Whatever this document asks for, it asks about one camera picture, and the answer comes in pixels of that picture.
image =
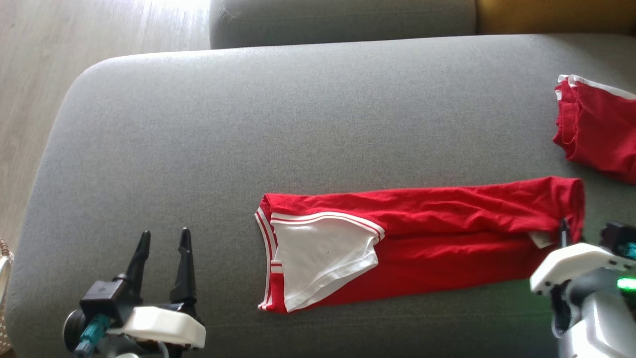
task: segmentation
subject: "folded clothing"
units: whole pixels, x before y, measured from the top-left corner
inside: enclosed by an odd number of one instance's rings
[[[581,237],[581,180],[302,196],[256,212],[267,274],[260,310],[288,313],[530,277],[566,218]]]
[[[576,75],[558,81],[554,143],[567,160],[636,184],[636,95]]]

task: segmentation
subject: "white stripe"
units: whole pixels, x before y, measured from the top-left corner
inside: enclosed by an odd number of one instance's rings
[[[576,87],[576,82],[581,82],[581,83],[585,83],[586,85],[588,85],[590,87],[595,87],[595,88],[598,88],[598,89],[602,89],[604,91],[607,91],[607,92],[613,94],[614,96],[622,97],[622,98],[625,98],[625,99],[627,99],[629,101],[636,100],[636,94],[629,93],[629,92],[627,92],[625,90],[617,89],[616,87],[604,85],[602,83],[590,81],[590,80],[588,80],[586,78],[583,78],[581,76],[577,76],[577,75],[569,75],[569,76],[560,75],[559,76],[559,80],[561,80],[562,77],[563,77],[563,79],[567,78],[567,83],[570,85],[570,87]]]
[[[261,228],[261,234],[263,235],[263,240],[265,241],[265,255],[267,259],[267,276],[265,277],[265,296],[263,297],[263,302],[258,305],[259,310],[264,310],[263,305],[268,304],[267,294],[270,292],[270,272],[271,272],[271,263],[272,263],[272,258],[270,257],[270,249],[269,249],[270,244],[268,244],[267,235],[265,234],[265,228],[263,227],[263,225],[261,225],[261,220],[259,219],[260,213],[262,212],[263,210],[261,210],[261,208],[258,208],[258,211],[254,214],[254,217],[256,217],[256,222],[258,223],[258,227]],[[263,219],[264,223],[267,223],[267,219],[265,218],[265,216],[262,216],[261,218]]]
[[[337,213],[335,211],[322,211],[320,213],[315,213],[315,214],[311,214],[311,215],[286,215],[286,214],[281,214],[281,213],[272,213],[272,221],[271,223],[280,223],[280,224],[290,224],[289,221],[286,220],[293,220],[293,224],[309,224],[312,222],[316,222],[318,220],[324,219],[324,218],[338,218],[338,219],[344,219],[348,222],[351,222],[352,224],[355,224],[359,227],[362,227],[363,229],[367,230],[367,231],[371,231],[374,234],[380,233],[380,237],[379,239],[382,240],[384,239],[384,229],[382,228],[382,226],[367,220],[365,218],[361,218],[361,217],[357,217],[355,215],[349,215],[349,214],[345,214],[345,213]]]
[[[272,226],[268,223],[267,216],[265,216],[265,212],[263,211],[263,209],[259,207],[257,212],[261,214],[261,217],[263,218],[263,222],[267,223],[265,224],[265,230],[267,231],[267,234],[272,239],[272,255],[273,255],[272,260],[274,260],[274,257],[276,257],[276,249],[278,249],[278,245],[276,244],[276,239],[272,231]]]
[[[282,261],[272,260],[272,273],[282,273]]]

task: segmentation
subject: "yellow cushion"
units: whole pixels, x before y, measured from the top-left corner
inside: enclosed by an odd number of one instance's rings
[[[478,32],[629,33],[636,27],[636,0],[476,0]]]

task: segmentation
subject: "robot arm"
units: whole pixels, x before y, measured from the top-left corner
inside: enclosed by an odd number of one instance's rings
[[[205,346],[205,327],[197,316],[190,230],[179,242],[181,261],[170,303],[143,304],[141,282],[149,255],[150,232],[141,236],[125,274],[97,281],[64,323],[64,343],[73,357],[140,358],[161,354],[180,358]]]
[[[633,267],[636,228],[608,224],[601,247],[569,245],[550,253],[530,277],[530,289],[552,302],[552,330],[561,358],[636,358],[636,322],[617,287],[618,271]]]

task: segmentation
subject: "gray upholstery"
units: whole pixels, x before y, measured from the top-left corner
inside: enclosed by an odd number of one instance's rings
[[[525,281],[260,312],[264,192],[586,184],[586,229],[634,222],[636,190],[552,144],[560,73],[636,92],[636,39],[484,36],[121,57],[66,96],[15,260],[7,325],[20,358],[67,357],[66,315],[153,233],[144,297],[167,299],[192,230],[207,348],[188,357],[555,357],[549,303]]]
[[[474,0],[212,0],[211,48],[470,35]]]

